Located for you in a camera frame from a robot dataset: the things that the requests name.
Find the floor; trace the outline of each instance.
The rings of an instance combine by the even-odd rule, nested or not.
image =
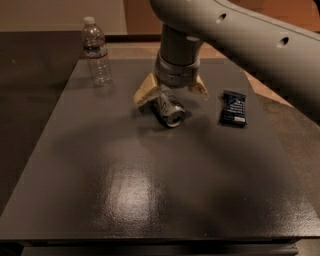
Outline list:
[[[156,58],[159,43],[110,43],[108,49],[112,59]],[[202,47],[200,57],[225,58],[224,55],[207,44]],[[258,98],[263,104],[283,147],[288,152],[311,204],[320,216],[320,171],[317,159],[320,155],[320,127],[254,77],[247,73],[246,75],[252,88],[259,95]],[[320,255],[320,240],[301,240],[296,245],[299,249],[299,256]]]

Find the bottle label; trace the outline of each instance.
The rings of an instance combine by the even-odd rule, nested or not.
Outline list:
[[[107,45],[84,46],[84,54],[90,59],[99,59],[107,55]]]

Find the bottle cap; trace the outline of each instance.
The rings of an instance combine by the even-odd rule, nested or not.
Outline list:
[[[84,21],[84,24],[86,24],[86,25],[93,25],[96,23],[96,21],[93,17],[85,17],[83,19],[83,21]]]

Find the aluminum can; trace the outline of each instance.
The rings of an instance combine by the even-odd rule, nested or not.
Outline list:
[[[185,109],[168,87],[162,85],[161,89],[162,93],[153,100],[152,107],[164,124],[177,127],[185,118]]]

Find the table surface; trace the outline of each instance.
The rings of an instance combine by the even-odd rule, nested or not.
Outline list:
[[[0,216],[80,53],[80,32],[0,33]]]
[[[0,239],[247,240],[320,237],[320,222],[244,73],[203,60],[203,102],[164,128],[132,96],[154,60],[112,60],[112,88],[79,61],[1,218]],[[224,89],[248,126],[218,123]]]

